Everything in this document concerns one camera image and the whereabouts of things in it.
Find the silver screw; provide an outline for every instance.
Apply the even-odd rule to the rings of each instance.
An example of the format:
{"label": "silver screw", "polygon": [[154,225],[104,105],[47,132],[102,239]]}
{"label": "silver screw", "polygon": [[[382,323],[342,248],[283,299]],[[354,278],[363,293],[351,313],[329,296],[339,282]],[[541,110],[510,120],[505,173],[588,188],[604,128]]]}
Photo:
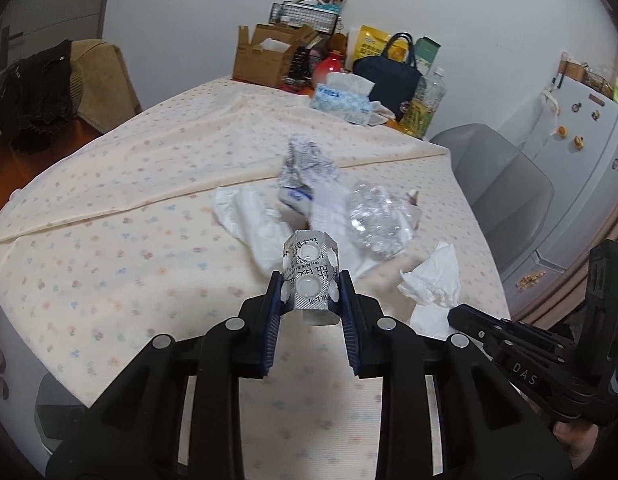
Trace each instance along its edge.
{"label": "silver screw", "polygon": [[395,320],[390,317],[381,317],[378,320],[378,328],[382,330],[393,330],[395,328]]}
{"label": "silver screw", "polygon": [[451,344],[458,348],[466,348],[469,346],[469,338],[464,334],[454,334],[451,336]]}
{"label": "silver screw", "polygon": [[171,344],[171,338],[166,334],[157,335],[154,337],[154,340],[151,341],[151,344],[154,345],[154,348],[162,350]]}
{"label": "silver screw", "polygon": [[240,330],[244,326],[244,320],[239,317],[230,317],[225,321],[227,330]]}

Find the refrigerator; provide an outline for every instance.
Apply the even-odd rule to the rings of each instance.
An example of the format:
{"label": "refrigerator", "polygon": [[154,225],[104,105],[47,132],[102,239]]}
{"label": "refrigerator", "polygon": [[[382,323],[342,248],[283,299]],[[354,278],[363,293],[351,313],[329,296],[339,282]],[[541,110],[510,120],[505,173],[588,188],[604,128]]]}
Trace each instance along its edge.
{"label": "refrigerator", "polygon": [[554,195],[531,247],[500,274],[511,316],[575,263],[618,204],[618,105],[568,77],[557,83],[551,94],[566,136],[556,133],[547,108],[521,149],[551,180]]}

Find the yellow food pouch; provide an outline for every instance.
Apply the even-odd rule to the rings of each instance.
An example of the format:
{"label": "yellow food pouch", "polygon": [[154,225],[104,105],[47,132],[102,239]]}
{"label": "yellow food pouch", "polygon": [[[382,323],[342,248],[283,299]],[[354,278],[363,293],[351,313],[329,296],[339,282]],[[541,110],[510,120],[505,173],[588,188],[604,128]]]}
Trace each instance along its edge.
{"label": "yellow food pouch", "polygon": [[[363,25],[356,40],[353,59],[358,60],[367,56],[380,56],[387,43],[391,40],[391,34],[387,34],[377,28]],[[409,46],[405,40],[398,40],[389,49],[389,59],[404,61]]]}

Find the red vase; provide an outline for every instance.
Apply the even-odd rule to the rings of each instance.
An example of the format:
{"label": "red vase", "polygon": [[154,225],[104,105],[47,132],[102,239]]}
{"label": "red vase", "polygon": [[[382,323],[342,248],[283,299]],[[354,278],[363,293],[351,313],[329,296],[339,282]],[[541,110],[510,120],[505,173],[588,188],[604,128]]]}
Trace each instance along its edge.
{"label": "red vase", "polygon": [[326,83],[328,73],[342,72],[343,69],[342,54],[337,50],[330,52],[327,59],[318,63],[318,66],[313,71],[313,77],[311,78],[313,87],[318,88],[318,85]]}

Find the tablecloth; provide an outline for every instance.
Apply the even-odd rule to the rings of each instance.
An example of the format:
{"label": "tablecloth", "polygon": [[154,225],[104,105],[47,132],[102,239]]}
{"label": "tablecloth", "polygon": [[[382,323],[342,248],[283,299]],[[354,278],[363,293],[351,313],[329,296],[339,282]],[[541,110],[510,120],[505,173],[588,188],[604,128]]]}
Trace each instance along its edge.
{"label": "tablecloth", "polygon": [[[318,142],[342,182],[420,191],[404,253],[358,280],[407,320],[396,286],[439,240],[451,242],[461,301],[506,317],[502,285],[445,149],[383,126],[352,126],[306,97],[217,80],[140,114],[56,164],[0,213],[0,303],[45,366],[91,405],[158,333],[204,334],[263,294],[248,248],[214,219],[216,186],[252,182],[276,203],[288,138]],[[381,382],[357,380],[342,329],[292,312],[264,381],[241,382],[247,478],[372,478]]]}

